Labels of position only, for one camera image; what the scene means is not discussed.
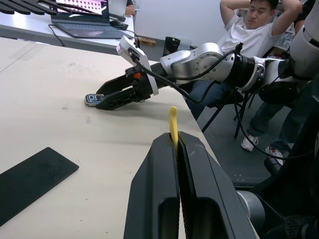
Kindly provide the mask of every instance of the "mouse pad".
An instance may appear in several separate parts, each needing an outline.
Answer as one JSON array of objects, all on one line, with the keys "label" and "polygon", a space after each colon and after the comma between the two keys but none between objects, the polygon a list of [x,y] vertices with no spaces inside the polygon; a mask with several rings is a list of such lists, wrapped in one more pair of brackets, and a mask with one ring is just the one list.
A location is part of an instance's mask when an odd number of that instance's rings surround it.
[{"label": "mouse pad", "polygon": [[48,147],[0,174],[0,226],[78,168]]}]

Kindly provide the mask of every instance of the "laptop keyboard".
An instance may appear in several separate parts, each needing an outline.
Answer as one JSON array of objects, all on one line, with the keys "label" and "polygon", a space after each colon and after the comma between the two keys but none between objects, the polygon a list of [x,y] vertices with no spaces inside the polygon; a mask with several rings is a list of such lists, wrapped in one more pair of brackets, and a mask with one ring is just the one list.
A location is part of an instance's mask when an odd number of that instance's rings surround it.
[{"label": "laptop keyboard", "polygon": [[69,30],[118,31],[117,29],[111,26],[73,24],[73,23],[59,23],[59,24]]}]

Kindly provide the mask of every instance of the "table surface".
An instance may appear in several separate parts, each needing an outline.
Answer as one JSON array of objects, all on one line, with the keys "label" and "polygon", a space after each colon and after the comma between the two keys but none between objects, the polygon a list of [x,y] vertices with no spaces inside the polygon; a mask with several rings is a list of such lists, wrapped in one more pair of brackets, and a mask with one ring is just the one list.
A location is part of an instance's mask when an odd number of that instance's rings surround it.
[{"label": "table surface", "polygon": [[86,94],[131,67],[119,56],[3,38],[0,52],[0,173],[48,146],[80,166],[1,226],[0,238],[123,238],[131,181],[152,141],[169,131],[172,105],[178,130],[215,158],[169,87],[115,111],[85,106]]},{"label": "table surface", "polygon": [[[134,31],[132,17],[126,17],[124,23],[129,25],[128,30]],[[48,14],[37,15],[31,13],[31,15],[23,15],[16,12],[15,14],[10,15],[2,13],[0,14],[0,36],[61,45],[48,27],[48,24],[52,24],[51,16]],[[53,29],[55,34],[60,37],[65,45],[71,45],[72,43],[86,43],[93,46],[103,46],[115,49],[119,44],[119,39],[74,38],[58,28],[53,27]],[[124,32],[131,36],[134,35],[129,31]]]}]

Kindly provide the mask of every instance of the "floor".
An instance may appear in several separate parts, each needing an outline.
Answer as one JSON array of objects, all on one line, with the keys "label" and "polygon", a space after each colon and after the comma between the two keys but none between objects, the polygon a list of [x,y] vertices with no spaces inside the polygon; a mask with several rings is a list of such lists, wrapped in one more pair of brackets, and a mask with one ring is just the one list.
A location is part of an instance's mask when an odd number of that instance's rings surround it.
[{"label": "floor", "polygon": [[[156,46],[148,46],[141,44],[141,49],[147,54],[149,60],[159,61],[163,53],[164,41],[158,41]],[[258,96],[250,109],[246,109],[243,125],[248,127],[250,119],[262,104]],[[204,112],[199,117],[197,123],[202,128],[210,117],[214,114],[216,108],[205,108]],[[281,130],[281,126],[289,112],[289,108],[284,107],[271,120],[267,134],[259,138],[259,144],[262,149],[265,149],[273,139],[275,139]],[[242,132],[234,139],[237,121],[234,121],[235,110],[233,105],[228,105],[223,108],[220,114],[212,122],[205,131],[204,135],[217,157],[218,162],[232,178],[236,186],[253,186],[268,178],[270,174],[264,167],[266,156],[256,150],[252,152],[244,151],[240,143],[243,140]]]}]

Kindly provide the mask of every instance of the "yellow object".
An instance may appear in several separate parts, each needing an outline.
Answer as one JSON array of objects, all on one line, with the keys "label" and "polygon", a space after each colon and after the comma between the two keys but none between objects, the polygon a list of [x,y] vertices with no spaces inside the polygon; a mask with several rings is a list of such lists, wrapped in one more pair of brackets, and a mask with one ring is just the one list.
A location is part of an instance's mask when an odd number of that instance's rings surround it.
[{"label": "yellow object", "polygon": [[177,148],[178,148],[178,130],[177,130],[177,108],[172,106],[169,110],[169,131],[171,138],[173,140],[176,155],[177,155]]}]

